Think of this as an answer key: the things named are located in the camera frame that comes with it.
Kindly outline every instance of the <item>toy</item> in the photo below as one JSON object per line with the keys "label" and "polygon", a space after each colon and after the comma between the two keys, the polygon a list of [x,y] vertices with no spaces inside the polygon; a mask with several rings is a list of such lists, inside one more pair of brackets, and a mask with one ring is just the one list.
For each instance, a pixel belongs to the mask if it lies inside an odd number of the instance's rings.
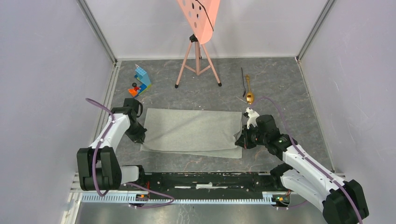
{"label": "toy", "polygon": [[132,83],[133,89],[128,89],[129,93],[132,97],[137,97],[151,87],[151,81],[147,72],[136,65],[136,75],[134,76],[137,80],[139,80],[142,84],[138,87],[136,83]]}

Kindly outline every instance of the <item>spoon handle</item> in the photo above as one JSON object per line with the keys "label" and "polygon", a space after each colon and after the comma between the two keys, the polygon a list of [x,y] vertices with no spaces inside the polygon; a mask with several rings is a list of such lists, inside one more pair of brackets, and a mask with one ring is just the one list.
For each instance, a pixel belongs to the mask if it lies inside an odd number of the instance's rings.
{"label": "spoon handle", "polygon": [[249,75],[245,75],[245,77],[246,77],[247,87],[249,88],[249,92],[250,92],[250,77]]}

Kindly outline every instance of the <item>pink panel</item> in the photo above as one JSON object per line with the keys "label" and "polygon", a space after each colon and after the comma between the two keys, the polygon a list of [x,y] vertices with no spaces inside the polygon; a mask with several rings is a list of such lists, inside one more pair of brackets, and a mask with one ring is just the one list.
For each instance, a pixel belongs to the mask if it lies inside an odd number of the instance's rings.
{"label": "pink panel", "polygon": [[199,43],[204,44],[208,42],[213,34],[210,22],[214,27],[220,0],[199,0],[199,2],[205,7],[208,15],[206,15],[203,7],[201,7],[197,0],[176,1],[179,3],[180,8],[192,28],[192,31],[194,31],[195,36],[198,38]]}

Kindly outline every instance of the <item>tripod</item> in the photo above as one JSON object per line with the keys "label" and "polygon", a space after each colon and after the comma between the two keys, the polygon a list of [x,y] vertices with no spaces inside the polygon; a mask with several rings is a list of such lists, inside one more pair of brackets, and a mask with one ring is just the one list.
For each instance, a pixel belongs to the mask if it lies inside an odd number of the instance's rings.
{"label": "tripod", "polygon": [[[196,65],[195,69],[193,69],[190,66],[185,64],[186,61],[187,61],[188,54],[190,53],[190,49],[191,49],[192,43],[195,43],[195,65]],[[202,72],[208,70],[209,68],[212,68],[214,76],[216,77],[216,80],[217,80],[217,85],[221,86],[220,79],[217,76],[216,70],[214,69],[213,63],[212,63],[212,61],[211,61],[211,59],[209,57],[208,51],[206,50],[206,47],[205,47],[204,44],[202,44],[202,49],[204,49],[206,57],[208,58],[209,65],[208,65],[208,67],[206,67],[206,68],[201,70],[201,59],[202,59],[202,57],[201,57],[200,44],[199,44],[198,39],[196,38],[196,36],[194,34],[191,35],[190,36],[190,44],[188,45],[188,49],[187,49],[186,55],[184,56],[182,68],[180,69],[179,77],[177,77],[175,88],[179,87],[180,78],[182,77],[183,70],[184,70],[185,67],[190,69],[191,71],[195,72],[195,74],[197,74],[197,76],[199,76],[200,74],[202,74]]]}

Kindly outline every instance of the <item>tripod leg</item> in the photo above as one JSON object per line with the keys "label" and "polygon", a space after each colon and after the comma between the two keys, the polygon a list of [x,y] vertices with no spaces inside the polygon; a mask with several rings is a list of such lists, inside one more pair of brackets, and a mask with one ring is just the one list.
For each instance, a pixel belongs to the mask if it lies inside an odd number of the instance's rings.
{"label": "tripod leg", "polygon": [[219,79],[219,77],[217,76],[216,70],[214,69],[213,63],[212,63],[212,61],[211,61],[211,59],[210,59],[210,57],[209,57],[208,51],[206,50],[206,47],[205,47],[204,44],[202,44],[202,49],[204,50],[204,52],[205,52],[205,54],[206,54],[206,57],[208,58],[208,62],[209,62],[210,66],[211,66],[211,68],[212,68],[212,70],[213,70],[214,76],[216,77],[217,85],[221,86],[220,79]]}
{"label": "tripod leg", "polygon": [[186,55],[184,56],[182,68],[180,69],[180,72],[179,72],[179,77],[177,77],[175,88],[179,87],[180,78],[182,77],[183,70],[184,70],[184,67],[185,67],[185,62],[187,61],[187,57],[188,57],[188,53],[190,52],[191,45],[192,45],[192,43],[190,42],[190,44],[188,45],[188,49],[187,49]]}
{"label": "tripod leg", "polygon": [[201,60],[199,57],[201,57],[201,47],[199,42],[195,42],[195,73],[197,75],[201,71]]}

